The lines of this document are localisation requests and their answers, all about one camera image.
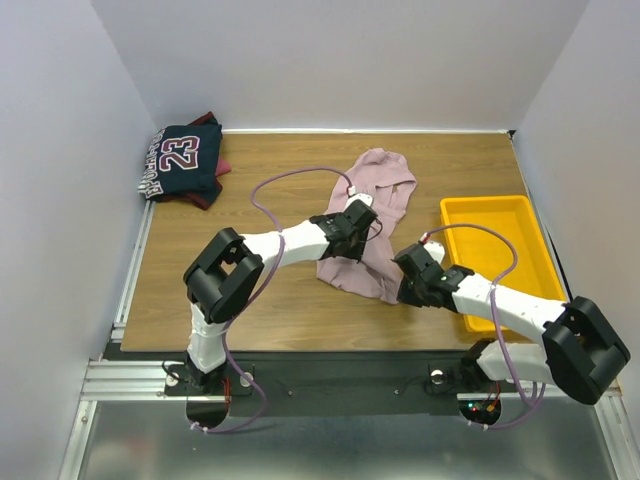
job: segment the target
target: gray floor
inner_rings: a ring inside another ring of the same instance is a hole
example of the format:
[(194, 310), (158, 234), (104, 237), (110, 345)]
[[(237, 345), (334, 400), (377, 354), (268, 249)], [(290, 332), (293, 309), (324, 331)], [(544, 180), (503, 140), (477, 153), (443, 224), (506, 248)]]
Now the gray floor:
[[(505, 399), (505, 417), (520, 408)], [(526, 424), (483, 432), (428, 415), (264, 418), (234, 435), (189, 430), (181, 402), (98, 406), (81, 478), (615, 479), (590, 407), (545, 399)]]

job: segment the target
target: black wire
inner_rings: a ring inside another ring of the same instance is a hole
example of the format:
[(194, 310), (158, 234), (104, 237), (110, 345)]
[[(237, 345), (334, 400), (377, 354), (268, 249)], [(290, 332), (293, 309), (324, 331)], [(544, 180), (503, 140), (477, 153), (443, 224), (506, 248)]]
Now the black wire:
[(185, 380), (184, 378), (180, 378), (178, 375), (176, 375), (175, 373), (173, 373), (171, 370), (169, 370), (167, 368), (166, 365), (167, 361), (163, 360), (162, 361), (162, 370), (164, 370), (164, 373), (166, 373), (168, 376), (170, 376), (171, 378), (173, 378), (175, 381), (179, 382), (179, 383), (189, 383), (187, 380)]
[(370, 242), (371, 240), (373, 240), (374, 238), (376, 238), (378, 235), (380, 235), (380, 234), (382, 233), (382, 229), (384, 228), (384, 226), (382, 225), (382, 222), (380, 221), (380, 219), (379, 219), (379, 218), (374, 218), (373, 220), (374, 220), (378, 225), (380, 225), (380, 230), (378, 230), (378, 231), (376, 232), (376, 234), (375, 234), (373, 237), (371, 237), (371, 238), (367, 238), (367, 240), (366, 240), (367, 242)]

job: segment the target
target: white wall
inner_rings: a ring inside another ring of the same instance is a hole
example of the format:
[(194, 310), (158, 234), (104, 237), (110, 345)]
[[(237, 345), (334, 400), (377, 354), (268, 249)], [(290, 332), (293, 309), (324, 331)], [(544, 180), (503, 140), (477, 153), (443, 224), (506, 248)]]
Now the white wall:
[(587, 0), (92, 0), (158, 125), (510, 129)]
[(0, 478), (57, 478), (155, 127), (89, 2), (4, 2), (0, 58)]
[(640, 3), (593, 0), (515, 135), (524, 177), (574, 293), (631, 350), (640, 438)]

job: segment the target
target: wooden table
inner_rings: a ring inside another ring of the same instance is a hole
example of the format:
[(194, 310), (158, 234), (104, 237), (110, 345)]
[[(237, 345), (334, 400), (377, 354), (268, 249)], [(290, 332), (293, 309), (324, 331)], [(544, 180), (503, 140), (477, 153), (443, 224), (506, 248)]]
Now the wooden table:
[[(396, 252), (440, 225), (439, 202), (444, 197), (525, 193), (511, 143), (503, 134), (225, 135), (222, 155), (233, 172), (221, 177), (224, 190), (216, 203), (206, 212), (179, 202), (156, 207), (122, 350), (186, 348), (190, 310), (182, 283), (185, 269), (221, 228), (232, 226), (239, 233), (273, 230), (249, 203), (256, 184), (305, 166), (347, 170), (375, 147), (403, 154), (418, 179), (408, 213), (391, 237)], [(306, 173), (265, 187), (258, 198), (289, 227), (323, 213), (336, 180), (330, 173)], [(234, 324), (231, 348), (447, 349), (465, 348), (487, 336), (467, 332), (462, 318), (446, 310), (391, 306), (339, 291), (317, 280), (315, 273), (314, 262), (279, 270)]]

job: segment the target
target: white metal frame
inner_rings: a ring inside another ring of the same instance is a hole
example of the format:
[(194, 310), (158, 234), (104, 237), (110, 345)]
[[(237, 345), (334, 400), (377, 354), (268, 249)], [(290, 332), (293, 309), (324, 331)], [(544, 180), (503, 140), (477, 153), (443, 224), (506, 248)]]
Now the white metal frame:
[[(129, 272), (123, 288), (122, 298), (114, 319), (114, 328), (111, 335), (111, 339), (114, 342), (121, 341), (123, 337), (154, 210), (154, 203), (147, 202), (138, 238), (134, 246)], [(547, 248), (551, 251), (548, 234), (541, 221), (540, 224)], [(553, 257), (552, 260), (556, 271), (559, 271), (556, 259)], [(110, 362), (104, 360), (90, 362), (87, 367), (86, 379), (80, 395), (80, 403), (59, 478), (61, 480), (78, 478), (90, 438), (98, 402), (184, 401), (184, 398), (181, 397), (166, 397), (164, 395), (165, 379), (166, 375), (162, 371), (161, 362)], [(562, 391), (553, 386), (547, 388), (545, 395), (549, 397), (566, 396)], [(465, 394), (459, 397), (461, 399), (477, 398), (477, 395)], [(223, 402), (224, 398), (194, 397), (189, 398), (189, 400)], [(624, 480), (640, 480), (640, 455), (638, 453), (638, 445), (633, 437), (628, 416), (622, 402), (621, 392), (617, 385), (612, 386), (605, 392), (596, 404), (595, 410), (618, 478)]]

